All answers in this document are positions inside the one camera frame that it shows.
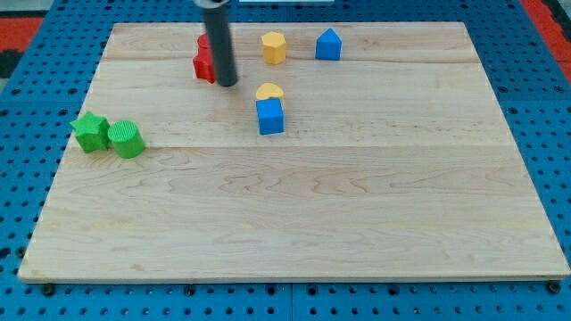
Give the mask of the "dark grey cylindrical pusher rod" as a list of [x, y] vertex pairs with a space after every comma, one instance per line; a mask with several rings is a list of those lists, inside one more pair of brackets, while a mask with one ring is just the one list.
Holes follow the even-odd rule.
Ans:
[[237, 71], [227, 5], [201, 9], [218, 83], [233, 86], [237, 83]]

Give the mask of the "silver rod mount collar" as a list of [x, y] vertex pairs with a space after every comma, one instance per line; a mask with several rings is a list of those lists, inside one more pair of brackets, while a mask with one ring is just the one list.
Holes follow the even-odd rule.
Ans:
[[193, 0], [198, 7], [221, 7], [226, 5], [229, 0]]

